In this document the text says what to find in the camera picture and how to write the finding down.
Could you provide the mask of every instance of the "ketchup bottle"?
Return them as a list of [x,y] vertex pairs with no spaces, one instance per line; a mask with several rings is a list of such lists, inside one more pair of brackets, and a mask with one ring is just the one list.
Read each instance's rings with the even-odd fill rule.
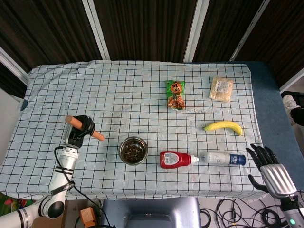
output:
[[199,159],[187,153],[178,153],[175,151],[162,151],[160,154],[160,164],[164,169],[174,169],[180,166],[187,166],[198,162]]

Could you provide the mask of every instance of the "plastic food package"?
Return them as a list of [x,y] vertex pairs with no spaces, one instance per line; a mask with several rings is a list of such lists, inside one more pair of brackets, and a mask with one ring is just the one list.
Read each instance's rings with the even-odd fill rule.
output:
[[230,102],[233,80],[213,77],[210,98],[216,101]]
[[167,98],[168,107],[183,110],[185,108],[185,102],[183,99],[185,82],[166,81],[167,84]]

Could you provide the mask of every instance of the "metal bowl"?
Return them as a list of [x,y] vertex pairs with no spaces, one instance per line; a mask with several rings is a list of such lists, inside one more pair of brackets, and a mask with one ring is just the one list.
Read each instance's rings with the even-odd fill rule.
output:
[[129,137],[120,144],[118,153],[124,163],[138,165],[147,158],[148,146],[139,137]]

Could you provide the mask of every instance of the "banana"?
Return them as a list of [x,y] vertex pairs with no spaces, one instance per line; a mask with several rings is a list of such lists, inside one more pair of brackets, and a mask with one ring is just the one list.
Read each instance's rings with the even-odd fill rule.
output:
[[219,128],[227,127],[235,131],[238,135],[242,135],[243,130],[240,125],[232,121],[219,121],[212,124],[209,124],[205,127],[205,131],[216,130]]

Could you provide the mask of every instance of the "white sneaker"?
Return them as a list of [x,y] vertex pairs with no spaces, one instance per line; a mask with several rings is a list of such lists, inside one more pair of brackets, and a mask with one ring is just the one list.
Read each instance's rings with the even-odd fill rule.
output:
[[295,125],[295,121],[294,119],[291,117],[290,115],[290,111],[300,107],[299,105],[296,104],[295,100],[293,99],[293,97],[291,95],[286,95],[283,97],[283,104],[285,106],[285,110],[287,112],[287,116],[290,120],[290,124],[291,125]]

